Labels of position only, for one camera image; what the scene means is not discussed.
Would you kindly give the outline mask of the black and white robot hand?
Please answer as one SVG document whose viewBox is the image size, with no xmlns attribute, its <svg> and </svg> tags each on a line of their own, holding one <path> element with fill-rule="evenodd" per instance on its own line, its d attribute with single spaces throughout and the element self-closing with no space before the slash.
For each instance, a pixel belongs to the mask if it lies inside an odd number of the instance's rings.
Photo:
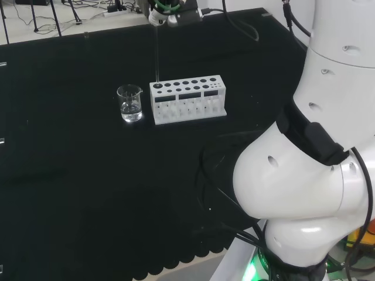
<svg viewBox="0 0 375 281">
<path fill-rule="evenodd" d="M 148 1 L 148 20 L 153 26 L 168 25 L 175 28 L 201 22 L 203 14 L 197 1 L 165 0 Z"/>
</svg>

